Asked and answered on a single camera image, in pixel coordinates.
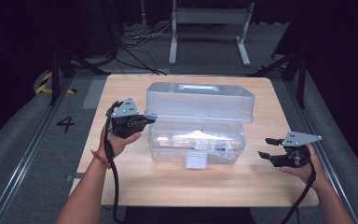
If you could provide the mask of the grey metal stand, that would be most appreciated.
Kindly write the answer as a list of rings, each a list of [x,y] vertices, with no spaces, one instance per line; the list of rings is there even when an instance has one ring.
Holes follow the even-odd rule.
[[[251,62],[245,47],[245,37],[251,18],[254,12],[255,2],[251,1],[247,8],[231,9],[231,8],[182,8],[177,4],[177,0],[172,0],[172,39],[169,55],[169,65],[176,64],[178,36],[178,23],[215,23],[215,24],[237,24],[241,25],[241,34],[235,38],[236,45],[241,56],[244,66],[250,66]]]

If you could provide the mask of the black tripod stand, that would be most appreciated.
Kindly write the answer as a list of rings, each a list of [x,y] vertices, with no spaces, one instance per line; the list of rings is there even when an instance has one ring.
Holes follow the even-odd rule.
[[[266,77],[269,72],[284,65],[284,69],[281,73],[281,79],[283,81],[290,81],[295,76],[298,76],[296,85],[296,99],[300,107],[304,108],[304,92],[307,71],[306,62],[307,60],[305,54],[289,54],[270,65],[261,66],[255,73],[249,75],[249,77]]]
[[[77,63],[97,75],[108,75],[108,72],[105,72],[102,69],[98,68],[96,65],[87,62],[85,59],[75,56],[74,53],[70,52],[67,49],[55,49],[51,55],[51,105],[55,105],[61,95],[60,73],[62,73],[64,77],[74,77],[76,74],[75,66],[72,64],[72,61],[76,61]]]

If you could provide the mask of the clear plastic storage box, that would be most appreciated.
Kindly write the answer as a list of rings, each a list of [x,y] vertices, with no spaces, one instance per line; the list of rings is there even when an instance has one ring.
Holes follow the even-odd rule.
[[[233,164],[246,149],[243,126],[254,119],[255,96],[241,86],[156,82],[146,90],[146,115],[157,120],[148,128],[147,144],[158,162],[182,163],[187,169]],[[159,136],[193,131],[231,137],[210,147],[161,147]]]

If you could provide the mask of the person's left hand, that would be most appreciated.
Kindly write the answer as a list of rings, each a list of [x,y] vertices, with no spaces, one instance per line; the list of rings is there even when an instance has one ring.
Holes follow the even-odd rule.
[[[137,141],[141,137],[141,135],[142,135],[141,133],[134,133],[131,136],[123,139],[123,138],[113,135],[110,132],[107,133],[105,131],[105,127],[103,127],[102,131],[101,131],[101,139],[100,139],[99,147],[97,149],[97,153],[105,161],[107,161],[109,158],[114,159],[115,157],[117,157],[119,154],[121,154],[124,151],[124,149],[127,145],[132,144],[133,142]],[[111,146],[111,155],[108,155],[105,152],[106,146],[105,146],[104,140],[107,140]]]

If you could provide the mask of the person's right hand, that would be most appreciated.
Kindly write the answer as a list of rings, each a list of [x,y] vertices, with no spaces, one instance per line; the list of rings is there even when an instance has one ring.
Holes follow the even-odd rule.
[[[315,191],[317,191],[320,187],[325,185],[328,182],[328,180],[324,174],[323,165],[315,151],[315,148],[313,147],[312,144],[307,144],[307,148],[310,151],[310,163],[300,168],[283,166],[280,168],[280,171],[289,175],[297,176],[304,183],[307,183],[310,180],[310,175],[312,173],[315,173],[315,180],[313,181],[311,187]]]

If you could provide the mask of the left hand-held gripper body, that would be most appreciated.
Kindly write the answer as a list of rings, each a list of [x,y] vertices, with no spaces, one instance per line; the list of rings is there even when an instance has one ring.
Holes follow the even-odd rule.
[[[139,110],[131,97],[125,101],[114,102],[107,110],[106,116],[107,131],[123,139],[141,132],[145,127],[136,126],[136,122],[147,120],[140,118]]]

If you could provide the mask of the metal floor rail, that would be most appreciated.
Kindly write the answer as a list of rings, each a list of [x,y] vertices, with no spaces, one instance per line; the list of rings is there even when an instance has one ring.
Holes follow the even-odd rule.
[[[0,224],[54,224],[83,147],[88,88],[65,81],[55,105],[40,92],[0,132]]]
[[[326,152],[324,151],[325,144],[325,134],[323,132],[317,131],[315,129],[315,125],[313,119],[310,117],[310,107],[302,107],[300,105],[299,100],[297,99],[296,88],[297,85],[292,82],[285,82],[284,87],[286,88],[287,94],[290,96],[290,99],[293,104],[293,109],[296,111],[296,115],[300,118],[302,128],[301,131],[310,134],[321,135],[323,137],[322,142],[313,143],[313,147],[315,148],[316,154],[319,156],[320,161],[324,168],[324,176],[327,178],[332,188],[334,189],[336,195],[349,212],[351,218],[353,219],[355,224],[358,224],[358,218],[354,214],[354,210],[351,206],[351,202],[349,201],[348,195],[343,188],[340,179],[338,178],[337,172],[332,166],[331,161],[328,159]]]

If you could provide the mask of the person's dark clothing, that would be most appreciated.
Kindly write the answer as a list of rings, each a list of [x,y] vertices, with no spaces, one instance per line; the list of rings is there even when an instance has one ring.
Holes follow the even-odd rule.
[[[247,207],[128,207],[124,224],[255,224]]]

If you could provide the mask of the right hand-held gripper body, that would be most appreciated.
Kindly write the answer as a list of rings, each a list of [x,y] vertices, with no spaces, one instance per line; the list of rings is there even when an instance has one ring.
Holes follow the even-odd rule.
[[[272,164],[275,167],[302,167],[310,161],[310,151],[307,148],[307,144],[321,140],[322,137],[320,135],[289,132],[283,138],[283,142],[281,144],[286,154],[280,155],[280,158],[274,161]]]

